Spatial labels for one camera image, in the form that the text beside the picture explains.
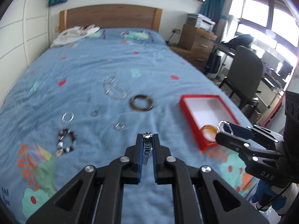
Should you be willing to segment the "right hand blue white glove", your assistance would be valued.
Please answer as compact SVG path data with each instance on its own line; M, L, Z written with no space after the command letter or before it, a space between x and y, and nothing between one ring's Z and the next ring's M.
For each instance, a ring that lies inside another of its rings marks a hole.
M272 206L277 215L282 216L290 209L297 195L298 186L295 183L291 183L288 188L279 188L260 180L251 201L261 211Z

